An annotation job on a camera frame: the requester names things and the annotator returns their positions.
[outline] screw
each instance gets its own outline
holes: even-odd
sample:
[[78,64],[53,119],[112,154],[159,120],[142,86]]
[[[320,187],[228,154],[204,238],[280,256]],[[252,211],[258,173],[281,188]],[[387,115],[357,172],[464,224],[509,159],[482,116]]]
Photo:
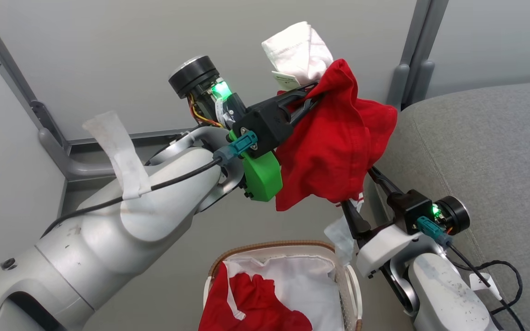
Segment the screw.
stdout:
[[9,268],[10,266],[12,266],[13,264],[15,263],[15,258],[8,258],[7,260],[3,261],[2,263],[0,263],[0,266],[3,270]]

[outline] yellow wire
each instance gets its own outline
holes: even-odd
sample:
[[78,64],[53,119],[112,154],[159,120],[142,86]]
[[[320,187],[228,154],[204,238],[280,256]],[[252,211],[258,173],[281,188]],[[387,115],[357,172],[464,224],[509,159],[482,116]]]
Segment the yellow wire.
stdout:
[[210,123],[210,124],[212,124],[212,125],[215,125],[215,126],[218,126],[218,127],[222,127],[222,124],[220,124],[220,123],[218,123],[218,122],[216,122],[216,121],[208,120],[208,119],[206,119],[205,117],[200,116],[200,115],[197,113],[196,108],[194,107],[194,99],[193,99],[193,96],[192,96],[191,94],[190,94],[190,97],[191,97],[191,109],[192,109],[194,115],[195,115],[196,117],[198,117],[198,119],[201,119],[202,121],[204,121],[204,122],[208,122],[208,123]]

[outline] robotic arm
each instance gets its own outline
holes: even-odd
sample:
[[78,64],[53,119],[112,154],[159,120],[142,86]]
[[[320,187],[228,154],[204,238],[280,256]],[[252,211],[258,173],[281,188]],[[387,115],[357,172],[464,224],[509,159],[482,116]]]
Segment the robotic arm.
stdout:
[[[248,108],[208,57],[190,59],[169,82],[180,98],[187,98],[194,118],[207,125],[150,159],[146,170],[151,185],[160,190],[121,201],[114,180],[80,205],[80,210],[92,211],[57,220],[33,247],[2,262],[0,331],[82,329],[96,310],[190,228],[194,214],[237,187],[256,201],[269,201],[281,189],[280,166],[272,151],[315,107],[318,100],[306,99],[297,111],[288,110],[317,82]],[[164,185],[210,163],[217,165]],[[372,276],[380,270],[419,330],[496,330],[444,249],[418,225],[420,217],[428,217],[449,234],[465,230],[469,216],[463,205],[451,197],[433,204],[416,191],[402,193],[375,168],[370,174],[387,193],[396,217],[371,229],[350,203],[342,204],[360,248],[360,272]],[[119,203],[95,207],[112,199]],[[479,318],[467,322],[468,310]]]

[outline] gray floor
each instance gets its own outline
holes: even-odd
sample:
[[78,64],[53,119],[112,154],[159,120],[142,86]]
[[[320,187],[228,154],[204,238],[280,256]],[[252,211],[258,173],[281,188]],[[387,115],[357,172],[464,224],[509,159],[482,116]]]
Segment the gray floor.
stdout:
[[[137,149],[145,160],[158,149]],[[80,161],[104,160],[99,151],[72,155]],[[63,213],[74,210],[110,179],[69,183]],[[369,209],[362,214],[371,218]],[[198,214],[189,231],[141,276],[132,280],[87,323],[86,331],[197,330],[208,269],[228,249],[263,241],[316,239],[328,241],[323,229],[341,215],[340,209],[309,197],[286,212],[274,201],[259,203],[236,190]],[[364,330],[412,330],[383,277],[359,276]]]

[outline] green light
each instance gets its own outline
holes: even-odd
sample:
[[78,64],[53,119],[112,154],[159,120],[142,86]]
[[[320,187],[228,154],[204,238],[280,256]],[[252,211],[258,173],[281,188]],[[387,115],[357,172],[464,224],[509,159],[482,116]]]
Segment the green light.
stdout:
[[433,203],[433,214],[435,215],[435,217],[438,217],[441,214],[441,210],[434,203]]
[[214,92],[217,96],[223,98],[226,100],[229,96],[232,95],[232,92],[230,91],[230,88],[228,87],[228,84],[225,81],[219,82],[218,84],[214,85],[212,87],[212,92]]

